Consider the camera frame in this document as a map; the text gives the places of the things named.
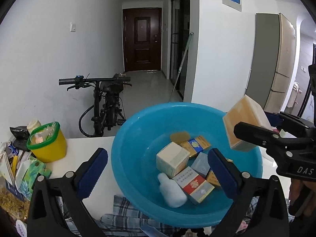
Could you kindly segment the person's hand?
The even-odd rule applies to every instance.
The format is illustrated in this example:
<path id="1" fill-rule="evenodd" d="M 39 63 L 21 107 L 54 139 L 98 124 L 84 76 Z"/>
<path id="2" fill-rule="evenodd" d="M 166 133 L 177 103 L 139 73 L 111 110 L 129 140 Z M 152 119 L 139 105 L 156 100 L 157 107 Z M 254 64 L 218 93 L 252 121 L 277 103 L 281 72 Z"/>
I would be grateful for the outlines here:
<path id="1" fill-rule="evenodd" d="M 315 182 L 291 179 L 289 214 L 310 217 L 315 211 Z"/>

